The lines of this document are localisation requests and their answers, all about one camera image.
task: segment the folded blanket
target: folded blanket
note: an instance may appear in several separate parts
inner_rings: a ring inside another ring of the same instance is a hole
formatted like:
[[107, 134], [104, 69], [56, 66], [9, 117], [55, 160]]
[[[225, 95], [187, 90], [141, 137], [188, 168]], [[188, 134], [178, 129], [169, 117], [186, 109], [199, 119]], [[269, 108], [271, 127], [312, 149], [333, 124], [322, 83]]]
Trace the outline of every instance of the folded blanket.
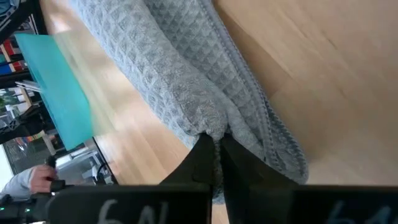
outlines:
[[[233, 44], [210, 0], [70, 0], [153, 112], [189, 148], [229, 132], [275, 170], [304, 183], [295, 139]], [[218, 193], [221, 193], [221, 172]], [[223, 201], [222, 194], [217, 199]]]

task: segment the light wood floor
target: light wood floor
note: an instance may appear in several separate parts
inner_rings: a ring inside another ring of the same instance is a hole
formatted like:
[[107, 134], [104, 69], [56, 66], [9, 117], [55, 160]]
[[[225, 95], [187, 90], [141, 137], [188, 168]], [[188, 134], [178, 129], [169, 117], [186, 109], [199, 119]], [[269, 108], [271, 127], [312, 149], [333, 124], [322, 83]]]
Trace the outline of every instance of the light wood floor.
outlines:
[[[120, 183], [160, 182], [188, 150], [152, 114], [66, 0], [42, 5], [90, 100], [96, 140]], [[398, 185], [398, 1], [215, 5], [304, 148], [310, 184]], [[215, 208], [213, 221], [228, 222], [224, 207]]]

